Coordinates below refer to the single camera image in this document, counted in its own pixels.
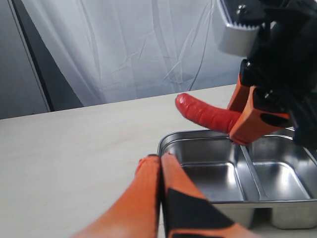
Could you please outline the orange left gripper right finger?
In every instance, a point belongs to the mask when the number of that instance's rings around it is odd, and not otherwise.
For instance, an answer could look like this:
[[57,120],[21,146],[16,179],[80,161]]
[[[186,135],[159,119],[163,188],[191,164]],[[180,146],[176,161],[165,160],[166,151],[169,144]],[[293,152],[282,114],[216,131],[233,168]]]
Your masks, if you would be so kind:
[[251,238],[253,233],[217,210],[194,185],[175,155],[161,157],[167,238]]

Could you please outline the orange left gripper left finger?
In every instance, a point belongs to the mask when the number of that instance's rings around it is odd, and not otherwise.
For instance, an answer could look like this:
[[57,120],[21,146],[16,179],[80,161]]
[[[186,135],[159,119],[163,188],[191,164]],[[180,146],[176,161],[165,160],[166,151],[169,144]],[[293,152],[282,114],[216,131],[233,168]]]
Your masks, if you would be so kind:
[[139,161],[132,183],[99,218],[75,238],[156,238],[159,227],[160,158]]

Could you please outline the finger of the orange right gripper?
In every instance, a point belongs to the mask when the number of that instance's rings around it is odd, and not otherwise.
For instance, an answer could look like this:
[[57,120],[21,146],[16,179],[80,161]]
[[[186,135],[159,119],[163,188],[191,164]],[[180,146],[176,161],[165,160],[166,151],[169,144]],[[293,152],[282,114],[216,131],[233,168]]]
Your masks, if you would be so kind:
[[283,108],[265,99],[263,89],[252,86],[245,107],[229,137],[236,143],[246,145],[288,126],[290,117]]
[[241,74],[238,75],[235,90],[228,103],[227,109],[235,112],[243,112],[248,100],[250,86],[242,82]]

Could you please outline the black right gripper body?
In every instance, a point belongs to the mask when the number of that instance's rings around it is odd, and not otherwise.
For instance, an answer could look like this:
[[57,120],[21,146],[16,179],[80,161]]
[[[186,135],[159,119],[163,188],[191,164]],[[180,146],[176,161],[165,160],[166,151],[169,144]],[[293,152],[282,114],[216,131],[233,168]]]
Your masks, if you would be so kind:
[[317,3],[265,0],[267,23],[247,57],[250,103],[264,133],[294,128],[293,142],[317,146]]

